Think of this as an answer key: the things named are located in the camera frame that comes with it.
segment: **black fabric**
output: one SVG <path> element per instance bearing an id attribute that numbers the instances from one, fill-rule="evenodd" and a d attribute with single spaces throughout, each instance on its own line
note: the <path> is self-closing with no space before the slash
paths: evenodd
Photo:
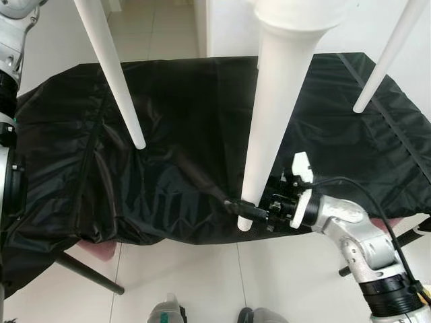
<path id="1" fill-rule="evenodd" d="M 221 244 L 280 235 L 261 225 L 239 231 L 223 204 L 240 197 L 256 62 L 124 64 L 143 151 L 134 148 L 98 65 L 77 66 L 22 96 L 18 150 L 27 158 L 29 191 L 26 214 L 5 244 L 7 294 L 79 239 Z M 317 179 L 357 180 L 389 217 L 431 213 L 430 123 L 389 77 L 365 113 L 352 112 L 373 67 L 362 53 L 314 56 L 273 175 L 306 151 Z M 322 193 L 374 213 L 351 186 Z"/>

